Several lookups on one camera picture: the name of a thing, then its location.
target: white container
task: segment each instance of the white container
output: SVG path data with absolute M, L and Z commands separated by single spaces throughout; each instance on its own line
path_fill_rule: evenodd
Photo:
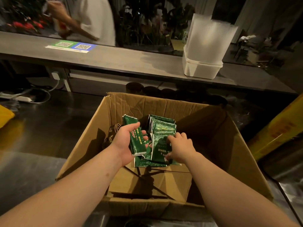
M 192 76 L 204 79 L 214 79 L 218 74 L 220 68 L 223 67 L 223 62 L 218 64 L 210 64 L 199 61 L 193 61 L 186 56 L 186 47 L 184 47 L 184 53 L 182 57 L 184 74 L 186 76 Z

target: open cardboard box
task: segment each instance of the open cardboard box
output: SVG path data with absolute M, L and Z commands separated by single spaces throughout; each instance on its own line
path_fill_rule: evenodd
M 59 172 L 60 179 L 102 150 L 110 127 L 127 114 L 146 124 L 149 114 L 173 118 L 177 131 L 193 140 L 195 149 L 221 169 L 268 199 L 269 186 L 230 116 L 221 107 L 125 93 L 104 97 Z M 114 216 L 184 221 L 211 220 L 185 165 L 165 168 L 121 168 L 97 207 Z

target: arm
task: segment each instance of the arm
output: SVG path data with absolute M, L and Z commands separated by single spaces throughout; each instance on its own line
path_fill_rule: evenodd
M 185 163 L 218 226 L 297 226 L 277 206 L 195 151 L 185 133 L 169 136 L 166 158 Z
M 134 159 L 128 148 L 129 132 L 139 125 L 120 128 L 108 148 L 1 216 L 0 226 L 81 226 L 101 201 L 118 170 Z
M 63 3 L 59 1 L 48 1 L 48 11 L 55 19 L 65 23 L 71 29 L 71 31 L 78 33 L 93 41 L 99 40 L 99 38 L 94 37 L 87 31 L 83 30 L 81 28 L 81 24 L 68 15 Z

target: qr code sticker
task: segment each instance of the qr code sticker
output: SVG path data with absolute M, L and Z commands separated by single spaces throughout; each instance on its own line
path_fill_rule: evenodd
M 80 44 L 78 46 L 76 46 L 75 48 L 79 48 L 79 49 L 89 49 L 91 47 L 91 45 L 85 45 L 85 44 Z
M 68 43 L 68 42 L 60 42 L 58 44 L 56 44 L 56 46 L 62 46 L 62 47 L 68 47 L 70 45 L 72 45 L 73 43 Z

